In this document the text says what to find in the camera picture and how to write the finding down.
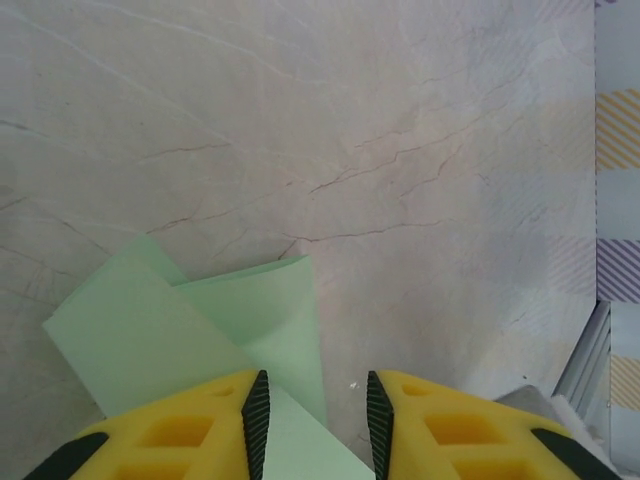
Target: light green paper sheet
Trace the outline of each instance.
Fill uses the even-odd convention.
[[[263,480],[375,480],[375,474],[305,409],[270,382]]]
[[[156,271],[129,255],[111,259],[44,328],[107,416],[253,368]]]
[[[131,242],[129,242],[122,250],[116,255],[111,257],[105,262],[98,270],[89,276],[89,278],[78,288],[76,288],[71,295],[69,295],[62,305],[67,302],[71,302],[77,295],[80,295],[87,285],[102,275],[102,272],[109,268],[113,262],[126,261],[128,259],[138,260],[145,264],[156,274],[160,275],[169,285],[180,285],[187,283],[189,280],[175,263],[171,261],[169,257],[162,251],[160,246],[148,235],[138,235]]]
[[[309,257],[294,257],[198,282],[182,293],[256,368],[269,372],[320,423],[327,412]]]

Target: marble floor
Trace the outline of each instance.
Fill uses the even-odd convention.
[[[2,424],[99,412],[40,328],[139,232],[313,258],[331,430],[368,369],[549,392],[595,302],[593,0],[4,0]]]

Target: purple striped pattern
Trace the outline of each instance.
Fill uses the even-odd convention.
[[[593,238],[548,237],[549,285],[562,293],[596,294],[596,242]]]
[[[598,239],[598,298],[640,303],[640,241]]]

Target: black rubber pad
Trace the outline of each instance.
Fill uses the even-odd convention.
[[[369,372],[367,379],[367,423],[376,480],[387,480],[391,464],[393,405],[374,371]]]
[[[65,443],[24,480],[69,480],[108,439],[98,432]]]
[[[580,480],[622,480],[573,438],[544,428],[535,428],[531,433]]]
[[[265,370],[260,370],[242,407],[250,480],[262,479],[270,410],[269,377]]]

